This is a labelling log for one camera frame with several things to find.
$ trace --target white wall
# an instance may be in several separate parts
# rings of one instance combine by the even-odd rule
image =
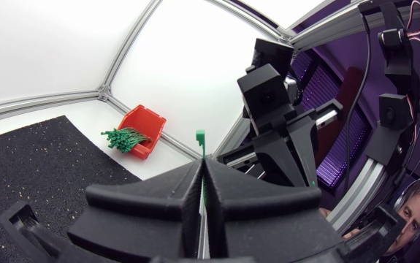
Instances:
[[[242,112],[237,79],[251,65],[257,37],[267,38],[211,1],[163,0],[131,46],[112,94],[165,117],[164,131],[197,152],[195,131],[204,129],[212,153]]]
[[[0,0],[0,102],[93,90],[148,0]]]
[[[334,0],[242,0],[282,28],[293,29]]]

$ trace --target speckled black mat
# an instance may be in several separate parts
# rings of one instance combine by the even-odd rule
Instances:
[[[64,238],[86,207],[86,186],[139,180],[65,116],[0,135],[0,215],[25,200],[39,222]],[[0,262],[27,262],[1,224]]]

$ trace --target headphones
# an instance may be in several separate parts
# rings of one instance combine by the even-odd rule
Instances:
[[[417,190],[419,190],[420,186],[420,178],[414,182],[412,182],[406,189],[401,193],[398,197],[397,201],[394,203],[394,210],[398,212],[398,210],[408,201],[410,197],[412,197]],[[413,239],[410,241],[412,243],[416,238],[420,235],[420,227],[415,233]]]

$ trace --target red bin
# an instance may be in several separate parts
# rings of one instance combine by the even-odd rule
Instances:
[[[125,114],[118,129],[126,127],[133,128],[150,138],[150,140],[140,142],[130,150],[133,155],[145,160],[158,142],[165,123],[165,118],[143,105],[138,105],[129,113]]]

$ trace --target green zip tie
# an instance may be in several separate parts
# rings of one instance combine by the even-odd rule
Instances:
[[[127,153],[138,143],[150,139],[136,129],[129,127],[105,131],[101,135],[107,135],[107,140],[110,141],[109,148],[115,146],[122,153]]]
[[[205,158],[205,130],[196,131],[196,140],[198,141],[199,146],[203,145],[203,157]]]

